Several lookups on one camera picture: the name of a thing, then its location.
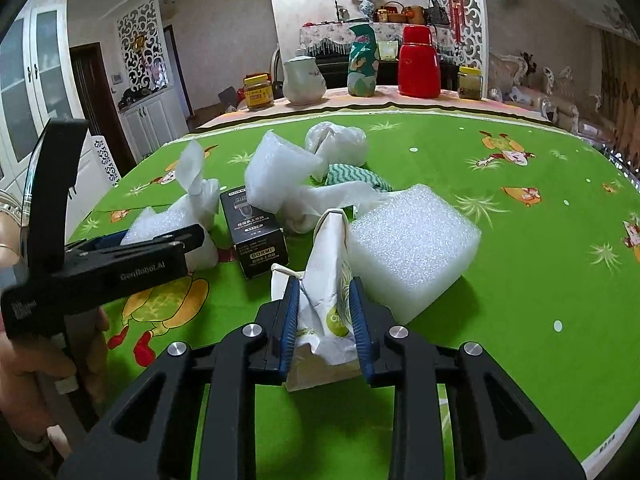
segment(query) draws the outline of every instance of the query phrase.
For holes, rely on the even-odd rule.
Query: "glass cabinet door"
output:
[[[15,159],[20,162],[27,157],[38,140],[38,127],[31,113],[25,78],[23,37],[25,21],[20,18],[14,22],[0,43],[0,98],[2,113],[8,131],[8,137],[14,150]],[[33,77],[28,69],[28,77]]]
[[[39,82],[42,88],[42,98],[47,111],[42,123],[46,124],[50,118],[71,118],[71,107],[60,65],[57,10],[48,10],[36,15],[35,34],[38,63],[32,70],[36,78],[36,87]]]

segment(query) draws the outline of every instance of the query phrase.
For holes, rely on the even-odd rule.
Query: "green bottle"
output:
[[[350,27],[356,35],[349,53],[349,75],[347,88],[356,97],[372,97],[376,92],[380,51],[376,34],[369,23],[358,23]]]

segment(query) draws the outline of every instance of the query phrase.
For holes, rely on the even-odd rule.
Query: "flower vase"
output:
[[[375,8],[376,6],[369,0],[362,0],[360,2],[360,12],[364,14],[370,22],[373,21],[373,11]]]

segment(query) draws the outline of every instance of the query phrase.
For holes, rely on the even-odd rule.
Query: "red thermos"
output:
[[[409,97],[440,95],[438,53],[431,46],[431,31],[425,25],[407,25],[402,34],[398,63],[398,91]]]

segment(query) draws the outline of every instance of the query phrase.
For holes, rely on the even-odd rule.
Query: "product box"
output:
[[[288,265],[282,227],[275,215],[246,201],[244,186],[222,192],[220,202],[238,262],[247,279],[269,272],[272,264]]]

